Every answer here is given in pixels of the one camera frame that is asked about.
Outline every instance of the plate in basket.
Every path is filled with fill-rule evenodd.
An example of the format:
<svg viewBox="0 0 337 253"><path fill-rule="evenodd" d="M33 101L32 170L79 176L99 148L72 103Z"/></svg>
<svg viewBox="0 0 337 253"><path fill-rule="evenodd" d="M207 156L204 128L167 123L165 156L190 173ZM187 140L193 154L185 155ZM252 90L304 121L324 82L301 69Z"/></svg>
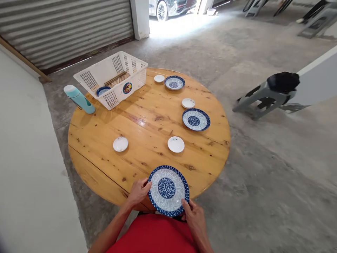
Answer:
<svg viewBox="0 0 337 253"><path fill-rule="evenodd" d="M194 131L204 131L210 124L210 117L203 110L190 108L183 112L183 123Z"/></svg>
<svg viewBox="0 0 337 253"><path fill-rule="evenodd" d="M103 93L106 93L110 89L111 88L109 86L103 86L96 91L96 95L99 97L100 95L102 95Z"/></svg>
<svg viewBox="0 0 337 253"><path fill-rule="evenodd" d="M179 76L169 76L165 79L165 86L170 90L180 90L185 86L185 80Z"/></svg>
<svg viewBox="0 0 337 253"><path fill-rule="evenodd" d="M158 212L174 217L184 211L181 199L190 201L190 189L184 176L176 168L159 166L152 171L148 181L152 182L148 196Z"/></svg>

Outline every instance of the light blue bottle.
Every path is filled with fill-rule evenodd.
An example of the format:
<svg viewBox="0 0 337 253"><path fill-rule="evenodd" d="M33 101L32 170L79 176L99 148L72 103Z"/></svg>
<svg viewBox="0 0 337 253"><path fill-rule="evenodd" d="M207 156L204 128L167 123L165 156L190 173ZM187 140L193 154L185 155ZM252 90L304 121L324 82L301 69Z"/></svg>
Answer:
<svg viewBox="0 0 337 253"><path fill-rule="evenodd" d="M85 98L85 96L74 85L67 85L63 88L64 92L81 110L92 114L96 108Z"/></svg>

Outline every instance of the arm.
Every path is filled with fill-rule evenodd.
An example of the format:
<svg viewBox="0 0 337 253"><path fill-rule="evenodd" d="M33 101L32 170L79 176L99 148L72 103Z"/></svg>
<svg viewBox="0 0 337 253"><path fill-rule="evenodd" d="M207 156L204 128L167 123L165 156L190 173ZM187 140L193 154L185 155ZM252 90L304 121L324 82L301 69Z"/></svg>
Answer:
<svg viewBox="0 0 337 253"><path fill-rule="evenodd" d="M99 235L98 239L92 245L88 253L105 253L117 241L118 235L125 224L126 219L129 217L133 208L142 202L151 188L152 182L146 186L146 179L135 181L132 185L131 192L120 208L117 215L113 218L112 222L107 228Z"/></svg>
<svg viewBox="0 0 337 253"><path fill-rule="evenodd" d="M206 220L203 208L198 206L192 200L190 200L189 204L184 199L182 199L181 202L186 215L182 219L186 219L192 237L197 244L200 253L214 253L207 236Z"/></svg>

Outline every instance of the table top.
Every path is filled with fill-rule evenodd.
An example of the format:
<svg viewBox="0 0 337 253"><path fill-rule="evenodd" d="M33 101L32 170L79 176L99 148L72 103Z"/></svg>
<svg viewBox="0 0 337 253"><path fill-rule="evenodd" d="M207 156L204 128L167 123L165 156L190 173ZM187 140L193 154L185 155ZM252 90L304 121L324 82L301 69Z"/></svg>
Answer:
<svg viewBox="0 0 337 253"><path fill-rule="evenodd" d="M157 84L154 76L180 76L186 84L178 91ZM230 127L225 112L215 96L189 76L166 69L147 68L146 84L111 111L91 95L94 114L76 108L68 132L69 153L83 181L107 201L122 205L135 180L149 177L160 165L179 170L190 187L193 199L219 176L230 148ZM191 98L195 108L205 111L210 127L192 131L182 122L186 110L181 101ZM113 150L114 140L128 139L123 152ZM169 150L167 141L179 136L185 142L181 153ZM155 210L147 197L136 210Z"/></svg>

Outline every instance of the red shirt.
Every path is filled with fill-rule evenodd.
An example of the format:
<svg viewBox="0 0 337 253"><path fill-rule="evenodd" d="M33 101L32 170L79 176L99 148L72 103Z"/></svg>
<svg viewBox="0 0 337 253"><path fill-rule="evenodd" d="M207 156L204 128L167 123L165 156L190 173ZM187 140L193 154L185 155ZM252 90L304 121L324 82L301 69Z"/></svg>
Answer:
<svg viewBox="0 0 337 253"><path fill-rule="evenodd" d="M138 216L107 253L197 253L185 222L159 214Z"/></svg>

